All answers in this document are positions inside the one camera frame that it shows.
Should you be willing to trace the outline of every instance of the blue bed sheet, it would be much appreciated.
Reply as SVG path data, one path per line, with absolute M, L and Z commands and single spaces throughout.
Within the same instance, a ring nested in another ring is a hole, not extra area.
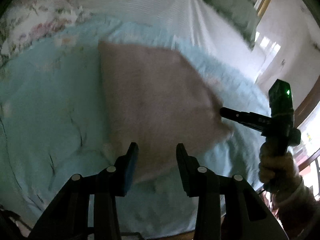
M 265 95 L 239 71 L 165 30 L 99 15 L 34 42 L 4 66 L 0 82 L 0 203 L 29 223 L 36 222 L 73 174 L 89 176 L 113 164 L 104 146 L 108 124 L 97 49 L 103 37 L 179 50 L 225 107 L 270 115 Z M 224 121 L 234 127 L 233 137 L 201 153 L 199 163 L 220 175 L 242 174 L 257 189 L 264 139 Z M 177 167 L 133 185 L 116 202 L 123 232 L 154 238 L 195 227 L 197 199 L 186 196 Z

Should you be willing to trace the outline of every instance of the floral bedding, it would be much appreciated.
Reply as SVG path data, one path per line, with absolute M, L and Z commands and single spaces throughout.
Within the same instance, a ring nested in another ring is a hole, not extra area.
M 75 0 L 13 0 L 0 19 L 0 67 L 33 41 L 90 16 Z

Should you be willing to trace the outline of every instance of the white wall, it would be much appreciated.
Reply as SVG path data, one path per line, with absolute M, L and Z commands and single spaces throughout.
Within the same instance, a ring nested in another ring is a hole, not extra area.
M 277 78 L 289 82 L 294 109 L 320 75 L 320 52 L 313 47 L 314 41 L 319 40 L 320 29 L 310 15 L 301 0 L 271 0 L 257 28 L 281 49 L 256 83 L 268 93 Z

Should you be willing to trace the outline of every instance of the silver screw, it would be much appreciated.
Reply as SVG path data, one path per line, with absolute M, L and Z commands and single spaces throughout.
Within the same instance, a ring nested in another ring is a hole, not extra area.
M 113 173 L 113 172 L 115 172 L 115 171 L 116 171 L 116 167 L 115 167 L 115 166 L 109 166 L 109 167 L 107 168 L 107 172 Z
M 200 173 L 206 173 L 206 172 L 207 172 L 207 168 L 200 166 L 200 167 L 198 168 L 198 171 L 199 171 Z
M 243 177 L 240 174 L 236 174 L 233 176 L 235 178 L 235 180 L 237 181 L 241 181 L 243 179 Z
M 77 180 L 79 180 L 80 178 L 81 178 L 80 174 L 73 174 L 72 177 L 71 177 L 71 179 L 72 179 L 73 181 L 77 181 Z

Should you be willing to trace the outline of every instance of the human hand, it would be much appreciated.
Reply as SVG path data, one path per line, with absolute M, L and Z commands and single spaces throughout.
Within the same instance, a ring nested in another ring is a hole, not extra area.
M 276 181 L 276 184 L 281 185 L 281 188 L 275 193 L 275 199 L 277 202 L 282 202 L 298 188 L 302 178 L 289 151 L 283 156 L 276 156 L 277 146 L 277 138 L 267 138 L 261 146 L 259 179 L 265 184 L 273 180 L 273 182 Z

